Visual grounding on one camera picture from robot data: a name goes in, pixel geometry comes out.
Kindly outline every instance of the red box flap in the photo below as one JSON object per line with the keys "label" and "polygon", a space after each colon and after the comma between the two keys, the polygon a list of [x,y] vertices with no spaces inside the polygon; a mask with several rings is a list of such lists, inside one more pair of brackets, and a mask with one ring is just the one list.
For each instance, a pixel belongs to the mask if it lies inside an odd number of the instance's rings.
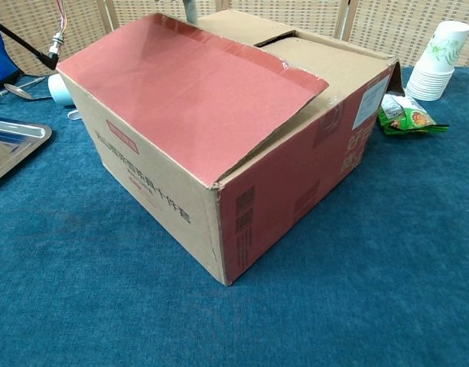
{"label": "red box flap", "polygon": [[206,185],[328,86],[162,14],[119,28],[58,69]]}

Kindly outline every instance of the beige woven screen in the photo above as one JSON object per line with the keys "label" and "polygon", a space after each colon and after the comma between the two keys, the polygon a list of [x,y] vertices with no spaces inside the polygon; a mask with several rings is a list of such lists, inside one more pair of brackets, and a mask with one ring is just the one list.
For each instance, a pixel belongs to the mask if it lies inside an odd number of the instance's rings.
{"label": "beige woven screen", "polygon": [[231,8],[332,36],[340,0],[232,0]]}
{"label": "beige woven screen", "polygon": [[[182,0],[113,0],[112,3],[112,11],[116,13],[119,25],[124,25],[158,11],[186,20]],[[212,14],[215,11],[215,0],[197,0],[199,17]]]}
{"label": "beige woven screen", "polygon": [[[469,24],[469,0],[358,0],[349,41],[397,54],[402,65],[413,65],[444,20]],[[458,64],[468,63],[469,37]]]}
{"label": "beige woven screen", "polygon": [[[60,59],[74,54],[106,33],[93,0],[65,1],[67,15],[65,44]],[[0,23],[47,54],[52,37],[59,31],[60,16],[55,1],[0,0]],[[11,59],[26,73],[49,74],[51,71],[28,50],[3,35]]]}

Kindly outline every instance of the metal spoon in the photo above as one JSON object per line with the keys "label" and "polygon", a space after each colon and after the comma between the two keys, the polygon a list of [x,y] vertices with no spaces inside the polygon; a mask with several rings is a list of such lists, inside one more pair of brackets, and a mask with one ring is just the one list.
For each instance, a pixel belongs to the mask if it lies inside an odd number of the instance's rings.
{"label": "metal spoon", "polygon": [[13,93],[21,98],[27,99],[29,101],[41,101],[43,99],[51,99],[52,96],[44,96],[44,97],[32,97],[30,93],[25,92],[22,88],[19,86],[14,86],[13,84],[3,84],[3,86],[8,90],[10,93]]}
{"label": "metal spoon", "polygon": [[[35,78],[31,82],[22,84],[22,85],[18,86],[17,88],[23,88],[24,86],[31,86],[32,84],[39,84],[44,79],[45,79],[45,76],[39,76],[38,78]],[[8,94],[8,90],[2,90],[0,92],[0,96],[4,96],[5,94]]]}

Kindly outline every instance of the wire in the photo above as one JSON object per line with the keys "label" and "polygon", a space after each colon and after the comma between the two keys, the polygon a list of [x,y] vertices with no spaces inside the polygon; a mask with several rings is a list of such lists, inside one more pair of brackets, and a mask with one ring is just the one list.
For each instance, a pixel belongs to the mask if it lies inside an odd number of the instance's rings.
{"label": "wire", "polygon": [[66,12],[64,11],[64,4],[62,0],[56,0],[56,3],[60,14],[60,32],[63,33],[67,26]]}

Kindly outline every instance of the stack of paper cups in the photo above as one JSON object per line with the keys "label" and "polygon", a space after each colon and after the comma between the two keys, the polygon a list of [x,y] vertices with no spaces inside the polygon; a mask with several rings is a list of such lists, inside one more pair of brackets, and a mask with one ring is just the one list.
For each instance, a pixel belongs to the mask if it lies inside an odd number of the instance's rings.
{"label": "stack of paper cups", "polygon": [[422,101],[439,99],[454,73],[468,35],[469,24],[459,21],[440,23],[412,71],[406,94]]}

